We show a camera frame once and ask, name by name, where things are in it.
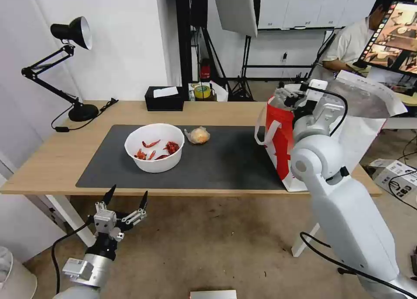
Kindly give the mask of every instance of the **dried red chili pepper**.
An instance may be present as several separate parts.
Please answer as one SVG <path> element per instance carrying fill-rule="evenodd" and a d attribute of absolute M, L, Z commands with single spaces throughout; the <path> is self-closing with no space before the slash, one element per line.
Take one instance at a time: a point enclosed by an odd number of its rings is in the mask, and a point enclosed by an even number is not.
<path fill-rule="evenodd" d="M 177 143 L 171 142 L 169 141 L 168 143 L 166 143 L 165 148 L 168 151 L 168 154 L 173 154 L 175 153 L 177 150 L 179 150 L 179 146 Z"/>
<path fill-rule="evenodd" d="M 151 160 L 151 159 L 153 158 L 153 156 L 155 156 L 155 153 L 156 153 L 156 151 L 153 151 L 153 152 L 151 153 L 151 155 L 149 156 L 148 160 Z"/>
<path fill-rule="evenodd" d="M 146 160 L 146 154 L 139 149 L 138 153 L 134 156 L 135 158 Z"/>
<path fill-rule="evenodd" d="M 160 155 L 158 158 L 156 158 L 155 160 L 159 160 L 159 159 L 163 159 L 163 158 L 167 158 L 168 155 Z"/>
<path fill-rule="evenodd" d="M 150 143 L 149 145 L 146 144 L 144 141 L 142 141 L 142 144 L 143 144 L 143 147 L 150 148 L 150 147 L 155 146 L 156 144 L 158 144 L 160 141 L 161 140 L 158 140 L 156 142 Z"/>

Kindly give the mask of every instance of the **white shirt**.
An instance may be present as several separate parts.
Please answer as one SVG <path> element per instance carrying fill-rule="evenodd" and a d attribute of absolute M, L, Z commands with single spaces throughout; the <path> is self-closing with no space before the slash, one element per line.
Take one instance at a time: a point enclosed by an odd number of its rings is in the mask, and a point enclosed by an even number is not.
<path fill-rule="evenodd" d="M 368 18 L 347 26 L 339 31 L 320 62 L 335 59 L 350 64 L 356 62 L 373 34 L 374 31 L 369 29 Z"/>

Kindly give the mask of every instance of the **lamp shade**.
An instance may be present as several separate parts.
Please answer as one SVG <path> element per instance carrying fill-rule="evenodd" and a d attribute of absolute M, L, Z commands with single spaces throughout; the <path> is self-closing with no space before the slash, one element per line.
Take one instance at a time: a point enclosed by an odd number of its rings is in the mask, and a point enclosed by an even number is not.
<path fill-rule="evenodd" d="M 72 40 L 85 49 L 91 49 L 93 47 L 90 27 L 84 17 L 74 19 L 69 25 L 54 23 L 51 25 L 51 33 L 57 39 Z"/>

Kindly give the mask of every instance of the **computer screen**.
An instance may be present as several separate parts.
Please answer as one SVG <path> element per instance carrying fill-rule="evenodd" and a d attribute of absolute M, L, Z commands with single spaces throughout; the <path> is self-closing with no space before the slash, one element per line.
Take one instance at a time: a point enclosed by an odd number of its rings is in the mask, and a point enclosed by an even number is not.
<path fill-rule="evenodd" d="M 359 63 L 417 76 L 417 5 L 392 4 Z"/>

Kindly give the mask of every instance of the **black desk mat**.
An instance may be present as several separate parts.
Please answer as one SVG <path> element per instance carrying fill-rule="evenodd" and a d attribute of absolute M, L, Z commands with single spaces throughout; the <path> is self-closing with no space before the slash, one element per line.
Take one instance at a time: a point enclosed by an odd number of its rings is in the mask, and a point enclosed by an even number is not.
<path fill-rule="evenodd" d="M 140 170 L 125 151 L 128 135 L 140 125 L 114 125 L 107 133 L 77 187 L 277 190 L 284 185 L 265 147 L 253 138 L 253 126 L 207 126 L 210 140 L 193 145 L 187 138 L 180 162 L 171 170 Z M 190 132 L 196 126 L 178 126 Z"/>

